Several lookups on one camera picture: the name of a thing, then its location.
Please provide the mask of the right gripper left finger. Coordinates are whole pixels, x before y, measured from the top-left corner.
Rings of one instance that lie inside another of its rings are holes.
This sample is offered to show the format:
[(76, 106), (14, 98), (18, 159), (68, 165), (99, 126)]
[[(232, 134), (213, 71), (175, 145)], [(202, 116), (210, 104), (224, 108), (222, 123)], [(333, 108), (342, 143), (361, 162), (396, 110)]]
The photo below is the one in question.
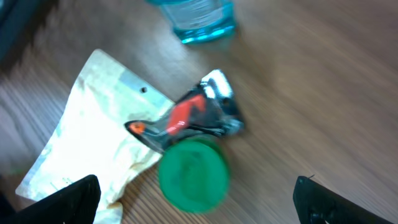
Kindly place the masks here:
[(19, 212), (2, 195), (1, 223), (92, 224), (100, 196), (100, 184), (95, 175), (87, 175)]

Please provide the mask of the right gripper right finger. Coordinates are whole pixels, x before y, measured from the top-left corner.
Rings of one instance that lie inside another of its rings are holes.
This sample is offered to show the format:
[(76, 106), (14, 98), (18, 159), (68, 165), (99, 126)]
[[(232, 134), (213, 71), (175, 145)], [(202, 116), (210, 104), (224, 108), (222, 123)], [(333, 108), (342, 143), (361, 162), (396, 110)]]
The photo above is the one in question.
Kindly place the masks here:
[(301, 224), (392, 224), (305, 176), (296, 180), (293, 201)]

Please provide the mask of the beige plastic pouch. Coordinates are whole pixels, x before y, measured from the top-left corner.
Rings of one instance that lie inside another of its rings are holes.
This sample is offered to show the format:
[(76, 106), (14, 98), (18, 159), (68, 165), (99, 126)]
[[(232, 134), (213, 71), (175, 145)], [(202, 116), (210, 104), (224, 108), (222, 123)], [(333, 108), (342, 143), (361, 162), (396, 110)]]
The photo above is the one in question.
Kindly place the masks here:
[(160, 159), (124, 125), (157, 120), (172, 104), (110, 55), (93, 51), (55, 131), (16, 194), (39, 201), (93, 174), (101, 189), (95, 222), (120, 223), (119, 200), (127, 184)]

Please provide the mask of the green lid jar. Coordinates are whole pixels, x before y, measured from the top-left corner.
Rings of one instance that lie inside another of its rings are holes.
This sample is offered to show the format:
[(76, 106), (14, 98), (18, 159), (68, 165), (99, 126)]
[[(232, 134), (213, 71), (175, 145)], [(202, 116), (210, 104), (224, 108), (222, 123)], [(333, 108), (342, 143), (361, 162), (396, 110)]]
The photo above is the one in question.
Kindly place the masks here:
[(208, 213), (226, 198), (231, 169), (214, 138), (184, 139), (166, 149), (159, 161), (164, 197), (187, 213)]

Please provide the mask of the black red packaged item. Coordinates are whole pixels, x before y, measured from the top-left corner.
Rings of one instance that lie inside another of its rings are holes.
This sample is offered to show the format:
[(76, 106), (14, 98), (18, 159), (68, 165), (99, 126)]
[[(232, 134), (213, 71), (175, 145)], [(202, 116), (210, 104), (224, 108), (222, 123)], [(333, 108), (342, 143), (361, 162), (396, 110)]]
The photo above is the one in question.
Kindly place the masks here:
[(244, 129), (244, 119), (227, 77), (216, 69), (204, 76), (159, 119), (132, 120), (124, 127), (148, 148), (163, 154), (183, 139), (235, 135)]

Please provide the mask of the blue mouthwash bottle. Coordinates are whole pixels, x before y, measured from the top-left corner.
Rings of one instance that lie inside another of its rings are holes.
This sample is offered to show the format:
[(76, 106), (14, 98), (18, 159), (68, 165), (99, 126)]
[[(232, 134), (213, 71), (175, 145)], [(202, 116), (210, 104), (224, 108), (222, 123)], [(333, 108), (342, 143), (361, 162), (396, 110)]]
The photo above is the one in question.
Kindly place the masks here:
[(208, 42), (236, 28), (231, 0), (148, 0), (171, 23), (183, 44)]

